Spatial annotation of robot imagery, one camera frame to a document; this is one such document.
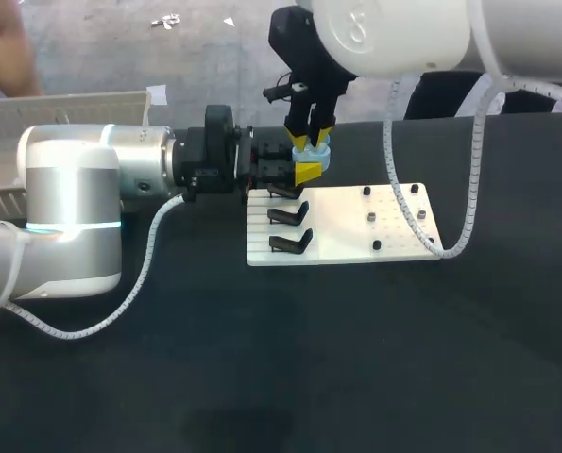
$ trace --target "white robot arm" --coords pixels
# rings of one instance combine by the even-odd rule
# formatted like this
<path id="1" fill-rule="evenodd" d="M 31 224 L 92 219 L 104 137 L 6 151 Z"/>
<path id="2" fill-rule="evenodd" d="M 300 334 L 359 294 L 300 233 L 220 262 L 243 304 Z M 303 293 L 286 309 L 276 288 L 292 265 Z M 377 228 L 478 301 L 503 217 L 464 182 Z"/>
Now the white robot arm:
<path id="1" fill-rule="evenodd" d="M 358 76 L 467 69 L 562 81 L 562 0 L 298 0 Z M 497 68 L 491 68 L 493 61 Z"/>

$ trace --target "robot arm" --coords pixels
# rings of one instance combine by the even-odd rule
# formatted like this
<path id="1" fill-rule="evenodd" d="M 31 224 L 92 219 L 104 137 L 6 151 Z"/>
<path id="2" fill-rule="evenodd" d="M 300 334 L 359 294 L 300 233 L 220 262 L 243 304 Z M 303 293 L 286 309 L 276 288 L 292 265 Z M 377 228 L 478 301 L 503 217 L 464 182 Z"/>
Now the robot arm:
<path id="1" fill-rule="evenodd" d="M 270 45 L 290 68 L 289 83 L 264 91 L 269 102 L 291 98 L 284 125 L 296 185 L 328 168 L 335 106 L 356 76 L 469 70 L 562 81 L 562 0 L 298 4 L 275 11 L 270 25 Z"/>
<path id="2" fill-rule="evenodd" d="M 358 76 L 485 72 L 487 49 L 474 39 L 482 24 L 502 74 L 562 81 L 562 0 L 308 0 L 305 7 L 325 49 Z"/>

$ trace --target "pegboard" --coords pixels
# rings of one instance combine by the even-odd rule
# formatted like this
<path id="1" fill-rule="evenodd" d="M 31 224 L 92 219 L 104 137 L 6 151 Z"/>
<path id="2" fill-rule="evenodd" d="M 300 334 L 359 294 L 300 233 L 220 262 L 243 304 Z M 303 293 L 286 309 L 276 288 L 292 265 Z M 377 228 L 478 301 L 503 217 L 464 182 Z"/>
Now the pegboard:
<path id="1" fill-rule="evenodd" d="M 426 188 L 418 184 L 401 185 L 411 212 L 424 210 L 419 219 L 423 231 L 442 246 L 434 220 L 434 213 Z M 305 189 L 299 200 L 287 200 L 267 190 L 251 191 L 247 208 L 247 263 L 250 266 L 300 266 L 325 264 L 356 264 L 385 261 L 436 260 L 404 220 L 392 188 L 368 186 L 370 195 L 364 195 L 365 186 Z M 270 208 L 296 213 L 304 201 L 310 210 L 301 226 L 270 224 Z M 369 221 L 369 214 L 375 221 Z M 270 236 L 281 236 L 299 241 L 311 228 L 314 238 L 303 255 L 272 251 Z M 375 241 L 382 243 L 375 250 Z"/>

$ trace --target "black cloth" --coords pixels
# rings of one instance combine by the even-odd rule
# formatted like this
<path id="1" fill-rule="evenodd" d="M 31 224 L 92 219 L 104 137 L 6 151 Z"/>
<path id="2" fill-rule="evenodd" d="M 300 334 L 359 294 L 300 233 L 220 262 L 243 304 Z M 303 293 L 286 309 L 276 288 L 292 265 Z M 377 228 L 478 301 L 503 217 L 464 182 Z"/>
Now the black cloth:
<path id="1" fill-rule="evenodd" d="M 405 120 L 450 118 L 457 114 L 482 75 L 471 72 L 426 73 L 421 76 L 409 102 Z M 502 114 L 550 113 L 555 101 L 530 92 L 511 92 Z"/>
<path id="2" fill-rule="evenodd" d="M 426 184 L 447 247 L 470 132 L 396 124 L 400 178 Z M 339 126 L 320 184 L 386 181 L 382 126 Z M 0 451 L 562 452 L 562 115 L 491 118 L 480 196 L 461 258 L 359 266 L 247 267 L 238 195 L 171 212 L 100 334 L 63 343 L 0 312 Z M 151 217 L 124 218 L 118 290 L 30 309 L 67 329 L 111 313 Z"/>

